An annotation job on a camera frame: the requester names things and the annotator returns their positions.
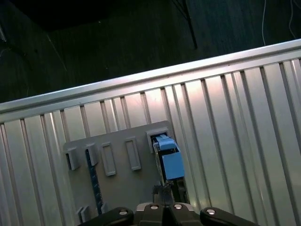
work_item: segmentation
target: metal frame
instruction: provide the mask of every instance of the metal frame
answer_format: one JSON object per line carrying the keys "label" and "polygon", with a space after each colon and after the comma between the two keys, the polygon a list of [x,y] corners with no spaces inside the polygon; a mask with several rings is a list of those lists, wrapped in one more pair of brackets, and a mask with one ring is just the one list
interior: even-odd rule
{"label": "metal frame", "polygon": [[[300,56],[301,39],[5,102],[0,123]],[[195,70],[202,73],[189,73]]]}
{"label": "metal frame", "polygon": [[63,145],[167,120],[195,211],[300,225],[300,96],[295,40],[0,104],[0,221],[78,224]]}

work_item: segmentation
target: rectangular slot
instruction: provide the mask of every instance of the rectangular slot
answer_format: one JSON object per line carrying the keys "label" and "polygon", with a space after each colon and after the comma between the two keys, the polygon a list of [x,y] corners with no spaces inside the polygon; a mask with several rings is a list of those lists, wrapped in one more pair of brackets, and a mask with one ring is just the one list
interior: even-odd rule
{"label": "rectangular slot", "polygon": [[88,206],[84,207],[82,209],[82,211],[80,212],[80,215],[81,215],[81,220],[83,223],[85,223],[86,221],[89,221],[91,219],[89,207]]}
{"label": "rectangular slot", "polygon": [[111,143],[102,144],[101,155],[103,159],[104,171],[107,176],[116,174],[115,162],[112,153]]}
{"label": "rectangular slot", "polygon": [[95,166],[98,163],[97,154],[96,154],[97,151],[96,145],[89,144],[86,146],[86,150],[89,152],[91,165]]}
{"label": "rectangular slot", "polygon": [[152,147],[152,137],[158,136],[164,134],[166,136],[169,136],[169,131],[168,128],[159,128],[159,129],[154,129],[146,132],[147,136],[147,141],[149,143],[149,148],[150,148],[150,153],[153,153],[153,147]]}
{"label": "rectangular slot", "polygon": [[139,160],[138,150],[137,150],[137,144],[135,137],[130,137],[125,140],[126,148],[127,148],[127,154],[130,161],[131,169],[134,170],[140,170],[141,164]]}
{"label": "rectangular slot", "polygon": [[83,207],[81,207],[77,212],[77,216],[79,217],[79,222],[82,224],[83,223],[83,218],[81,216],[81,211],[83,210]]}
{"label": "rectangular slot", "polygon": [[66,151],[65,154],[66,154],[68,169],[76,170],[79,167],[79,161],[76,157],[76,148]]}

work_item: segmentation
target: metal edge trim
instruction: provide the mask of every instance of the metal edge trim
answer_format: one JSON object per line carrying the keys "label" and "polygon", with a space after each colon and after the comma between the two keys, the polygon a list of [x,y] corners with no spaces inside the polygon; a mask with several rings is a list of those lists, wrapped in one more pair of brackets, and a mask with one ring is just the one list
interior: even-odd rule
{"label": "metal edge trim", "polygon": [[30,108],[39,105],[46,105],[49,103],[68,100],[79,96],[87,96],[108,89],[120,88],[126,85],[133,85],[138,82],[147,82],[152,79],[160,79],[171,74],[191,71],[204,67],[210,67],[214,65],[222,65],[231,61],[242,61],[252,59],[255,57],[264,57],[266,55],[273,55],[281,53],[283,51],[293,51],[301,48],[301,39],[283,42],[271,46],[255,48],[251,50],[245,50],[237,53],[227,54],[223,56],[212,57],[208,59],[193,61],[180,65],[174,65],[146,71],[142,73],[136,73],[128,76],[123,76],[111,80],[100,81],[91,83],[88,85],[78,86],[74,88],[64,89],[51,93],[46,93],[38,96],[28,97],[24,99],[9,101],[0,104],[0,113],[7,113],[20,109]]}

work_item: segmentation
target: gray plastic board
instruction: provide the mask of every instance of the gray plastic board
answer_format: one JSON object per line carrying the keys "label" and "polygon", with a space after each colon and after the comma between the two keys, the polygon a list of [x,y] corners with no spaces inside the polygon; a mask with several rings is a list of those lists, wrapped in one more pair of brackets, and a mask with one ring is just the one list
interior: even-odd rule
{"label": "gray plastic board", "polygon": [[150,136],[160,133],[174,138],[170,123],[161,121],[66,143],[63,148],[70,159],[69,176],[76,208],[90,206],[92,211],[96,210],[95,203],[83,201],[85,193],[93,195],[92,184],[85,186],[90,187],[85,191],[80,185],[87,181],[83,177],[90,177],[85,157],[87,149],[108,210],[120,206],[135,210],[138,204],[151,202],[152,188],[160,178]]}

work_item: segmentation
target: dark background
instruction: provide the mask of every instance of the dark background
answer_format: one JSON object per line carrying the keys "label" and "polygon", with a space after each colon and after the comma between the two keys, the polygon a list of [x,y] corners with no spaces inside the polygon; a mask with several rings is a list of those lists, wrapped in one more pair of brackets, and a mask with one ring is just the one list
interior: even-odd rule
{"label": "dark background", "polygon": [[[301,6],[301,0],[295,0]],[[115,0],[107,18],[46,32],[4,1],[0,103],[263,46],[264,0],[187,0],[198,48],[171,0]],[[301,10],[292,30],[301,37]],[[289,0],[267,0],[266,44],[292,40]]]}

